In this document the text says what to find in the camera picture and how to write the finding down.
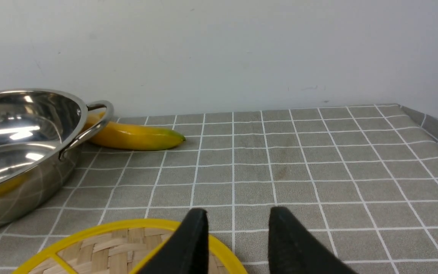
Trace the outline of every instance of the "stainless steel pot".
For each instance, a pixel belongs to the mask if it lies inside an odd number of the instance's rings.
[[[103,107],[103,118],[80,133],[87,112]],[[112,116],[107,101],[86,105],[55,90],[0,91],[0,226],[50,198],[74,169],[80,145]]]

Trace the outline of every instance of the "white wall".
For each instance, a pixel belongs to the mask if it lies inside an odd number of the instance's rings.
[[[118,115],[399,102],[438,116],[438,1],[0,0],[0,89]]]

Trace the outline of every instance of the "yellow banana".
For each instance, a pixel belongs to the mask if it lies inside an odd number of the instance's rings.
[[[103,115],[89,114],[84,130],[97,123]],[[167,128],[109,122],[89,142],[115,149],[154,151],[176,147],[185,140],[182,134]]]

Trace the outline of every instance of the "yellow plastic frame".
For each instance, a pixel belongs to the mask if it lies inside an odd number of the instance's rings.
[[[75,270],[68,265],[64,260],[62,260],[57,253],[62,249],[71,246],[78,241],[82,241],[85,238],[103,234],[117,229],[129,229],[129,228],[160,228],[175,231],[180,225],[180,222],[162,220],[162,219],[136,219],[136,220],[123,220],[113,223],[108,223],[100,226],[91,227],[89,229],[83,230],[76,234],[73,234],[67,238],[58,241],[51,246],[45,248],[40,253],[31,257],[28,261],[18,267],[13,274],[27,274],[33,268],[37,267],[40,263],[47,260],[48,258],[54,259],[63,269],[65,269],[70,274],[78,274]],[[136,265],[132,270],[132,273],[136,273],[141,267],[153,257],[158,250],[166,243],[164,241],[162,244],[153,249],[141,262]],[[246,269],[243,267],[238,258],[225,246],[221,241],[219,241],[214,236],[209,235],[209,251],[212,252],[221,262],[229,273],[234,274],[247,274]]]

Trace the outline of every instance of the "gray checkered tablecloth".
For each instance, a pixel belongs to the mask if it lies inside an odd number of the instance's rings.
[[[0,228],[0,273],[70,234],[208,211],[211,233],[267,273],[269,208],[359,273],[438,274],[438,145],[398,105],[122,118],[182,132],[169,151],[86,145],[64,188]]]

